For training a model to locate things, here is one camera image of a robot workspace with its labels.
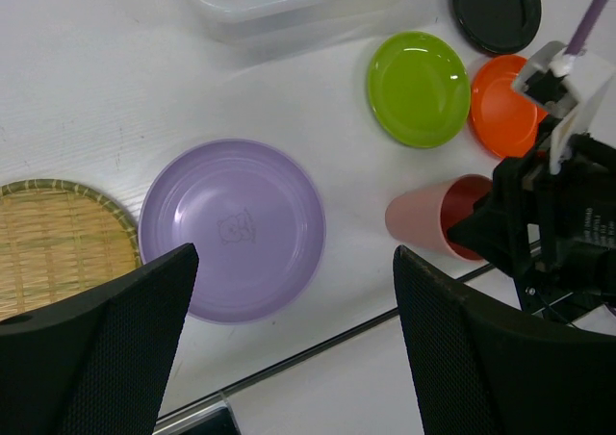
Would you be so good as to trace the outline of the pink plastic cup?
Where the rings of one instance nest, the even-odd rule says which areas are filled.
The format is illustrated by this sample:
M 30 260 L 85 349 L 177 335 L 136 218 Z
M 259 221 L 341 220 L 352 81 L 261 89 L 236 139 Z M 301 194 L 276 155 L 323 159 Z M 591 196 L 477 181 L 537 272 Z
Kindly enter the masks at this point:
M 491 189 L 490 178 L 469 174 L 406 192 L 388 205 L 386 228 L 401 243 L 464 261 L 479 262 L 482 260 L 480 255 L 452 242 L 447 232 L 469 217 L 474 204 Z

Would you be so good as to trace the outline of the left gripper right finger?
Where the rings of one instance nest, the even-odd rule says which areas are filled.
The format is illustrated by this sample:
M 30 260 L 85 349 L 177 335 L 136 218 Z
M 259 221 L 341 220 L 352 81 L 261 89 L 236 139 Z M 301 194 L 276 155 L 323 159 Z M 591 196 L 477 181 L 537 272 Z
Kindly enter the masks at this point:
M 614 433 L 614 337 L 517 310 L 403 245 L 393 275 L 425 433 Z

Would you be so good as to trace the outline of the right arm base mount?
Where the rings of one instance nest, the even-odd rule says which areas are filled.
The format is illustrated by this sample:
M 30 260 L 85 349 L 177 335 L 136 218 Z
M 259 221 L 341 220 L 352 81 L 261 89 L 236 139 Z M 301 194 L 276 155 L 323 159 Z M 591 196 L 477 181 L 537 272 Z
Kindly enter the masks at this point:
M 515 284 L 521 310 L 542 320 L 615 335 L 615 309 L 594 294 Z

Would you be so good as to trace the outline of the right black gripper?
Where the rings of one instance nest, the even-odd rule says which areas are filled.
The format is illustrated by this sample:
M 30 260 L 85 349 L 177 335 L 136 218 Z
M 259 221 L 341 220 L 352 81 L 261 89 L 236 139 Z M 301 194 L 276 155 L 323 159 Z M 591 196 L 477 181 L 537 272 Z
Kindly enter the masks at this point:
M 514 284 L 594 294 L 615 308 L 615 149 L 587 134 L 558 174 L 549 150 L 503 160 L 493 189 L 448 231 Z

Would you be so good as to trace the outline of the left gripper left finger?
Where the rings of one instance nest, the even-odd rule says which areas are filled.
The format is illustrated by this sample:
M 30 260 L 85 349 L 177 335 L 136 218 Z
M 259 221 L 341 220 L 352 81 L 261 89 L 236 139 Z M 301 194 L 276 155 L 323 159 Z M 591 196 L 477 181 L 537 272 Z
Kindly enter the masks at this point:
M 1 323 L 4 434 L 150 434 L 198 267 L 191 243 Z

